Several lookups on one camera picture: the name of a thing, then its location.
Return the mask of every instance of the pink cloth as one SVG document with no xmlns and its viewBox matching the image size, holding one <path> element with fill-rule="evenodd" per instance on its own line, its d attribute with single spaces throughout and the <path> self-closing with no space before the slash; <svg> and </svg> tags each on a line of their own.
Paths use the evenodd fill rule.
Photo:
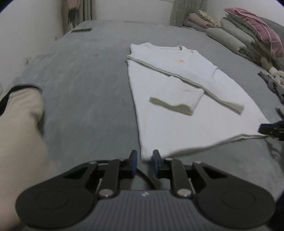
<svg viewBox="0 0 284 231">
<path fill-rule="evenodd" d="M 224 11 L 246 20 L 259 34 L 260 39 L 271 44 L 271 54 L 283 57 L 283 44 L 279 35 L 255 14 L 241 8 L 226 8 Z"/>
</svg>

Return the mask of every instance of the silver bolt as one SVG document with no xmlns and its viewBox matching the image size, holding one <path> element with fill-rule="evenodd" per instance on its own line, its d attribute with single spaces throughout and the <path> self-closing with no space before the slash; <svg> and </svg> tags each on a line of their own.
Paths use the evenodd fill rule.
<svg viewBox="0 0 284 231">
<path fill-rule="evenodd" d="M 102 189 L 102 190 L 99 191 L 99 194 L 102 197 L 110 197 L 113 194 L 113 190 L 111 190 L 111 189 Z"/>
<path fill-rule="evenodd" d="M 189 190 L 189 189 L 179 189 L 178 191 L 177 191 L 177 194 L 178 195 L 180 195 L 180 196 L 182 196 L 182 197 L 188 197 L 188 196 L 190 196 L 191 195 L 191 190 Z"/>
</svg>

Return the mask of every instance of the wall outlet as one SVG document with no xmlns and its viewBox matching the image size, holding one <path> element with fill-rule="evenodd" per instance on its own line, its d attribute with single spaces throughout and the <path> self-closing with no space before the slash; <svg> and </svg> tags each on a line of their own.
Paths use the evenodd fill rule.
<svg viewBox="0 0 284 231">
<path fill-rule="evenodd" d="M 24 58 L 24 65 L 28 65 L 29 64 L 29 62 L 31 61 L 31 57 L 25 57 Z"/>
</svg>

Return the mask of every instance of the bed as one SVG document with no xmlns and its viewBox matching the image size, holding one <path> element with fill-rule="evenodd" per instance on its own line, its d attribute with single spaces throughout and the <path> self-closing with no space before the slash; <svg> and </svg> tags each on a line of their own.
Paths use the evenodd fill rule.
<svg viewBox="0 0 284 231">
<path fill-rule="evenodd" d="M 83 22 L 79 27 L 92 30 L 67 33 L 29 63 L 12 83 L 42 88 L 45 114 L 41 129 L 49 155 L 60 172 L 90 160 L 126 158 L 132 149 L 140 152 L 126 63 L 132 43 L 183 45 L 197 50 L 236 81 L 270 122 L 280 120 L 275 111 L 275 107 L 281 107 L 279 99 L 257 75 L 264 70 L 203 32 L 152 23 L 98 20 Z M 226 143 L 201 152 L 183 152 L 176 158 L 184 164 L 203 161 L 267 189 L 277 199 L 284 188 L 283 156 L 281 143 L 266 138 Z M 138 168 L 160 189 L 170 187 L 168 180 L 153 178 L 150 163 L 139 159 Z M 129 184 L 123 182 L 122 188 Z M 131 188 L 148 186 L 135 178 Z"/>
</svg>

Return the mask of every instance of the wall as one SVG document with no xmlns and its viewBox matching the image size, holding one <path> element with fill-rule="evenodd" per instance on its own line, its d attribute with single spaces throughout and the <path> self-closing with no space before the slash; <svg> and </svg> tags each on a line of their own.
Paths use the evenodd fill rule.
<svg viewBox="0 0 284 231">
<path fill-rule="evenodd" d="M 207 12 L 215 19 L 225 16 L 225 8 L 240 7 L 284 26 L 284 7 L 277 0 L 208 0 Z"/>
<path fill-rule="evenodd" d="M 169 25 L 174 0 L 95 0 L 97 19 Z"/>
<path fill-rule="evenodd" d="M 61 0 L 13 0 L 0 13 L 0 82 L 5 89 L 25 68 L 24 58 L 44 53 L 63 36 Z"/>
</svg>

